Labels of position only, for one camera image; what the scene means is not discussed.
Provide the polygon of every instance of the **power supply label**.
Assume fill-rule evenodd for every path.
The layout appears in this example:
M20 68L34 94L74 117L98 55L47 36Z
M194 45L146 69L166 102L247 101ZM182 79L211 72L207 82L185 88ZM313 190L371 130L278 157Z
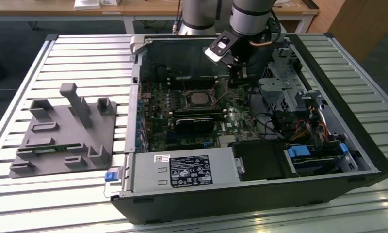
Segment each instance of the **power supply label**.
M209 155L170 158L174 188L214 184Z

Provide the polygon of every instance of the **wooden cabinet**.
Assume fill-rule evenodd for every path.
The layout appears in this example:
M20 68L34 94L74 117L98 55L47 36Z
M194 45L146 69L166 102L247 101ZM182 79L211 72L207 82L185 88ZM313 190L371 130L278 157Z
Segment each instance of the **wooden cabinet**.
M321 8L310 33L333 33L361 63L388 30L388 0L314 0Z

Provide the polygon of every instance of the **motherboard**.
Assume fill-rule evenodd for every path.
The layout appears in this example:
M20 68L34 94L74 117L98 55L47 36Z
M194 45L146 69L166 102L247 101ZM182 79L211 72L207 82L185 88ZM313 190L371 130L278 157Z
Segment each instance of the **motherboard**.
M250 86L229 88L218 76L167 78L141 86L150 151L227 147L258 140L249 108Z

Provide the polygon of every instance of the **circuit board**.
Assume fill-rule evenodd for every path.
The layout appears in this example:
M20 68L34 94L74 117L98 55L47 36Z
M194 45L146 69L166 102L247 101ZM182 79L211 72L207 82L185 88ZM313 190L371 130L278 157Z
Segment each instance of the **circuit board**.
M258 140L259 132L247 105L249 92L245 89L243 86L230 89L223 78L210 89L171 90L166 83L145 85L142 97L146 103L150 151L218 148L227 146L223 140ZM222 109L225 119L214 123L213 132L181 136L174 128L171 113L202 113L205 109Z

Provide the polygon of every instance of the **aluminum slotted table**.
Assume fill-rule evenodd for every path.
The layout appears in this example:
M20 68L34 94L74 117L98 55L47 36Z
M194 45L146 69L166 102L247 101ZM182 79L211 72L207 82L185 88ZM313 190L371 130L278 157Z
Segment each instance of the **aluminum slotted table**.
M334 38L302 35L354 113L388 158L388 97ZM8 178L32 115L34 99L68 104L62 83L75 82L87 102L119 103L112 166L124 163L131 35L48 37L0 122L0 232L371 232L388 230L388 179L327 204L132 225L104 196L104 171ZM307 73L309 82L315 83Z

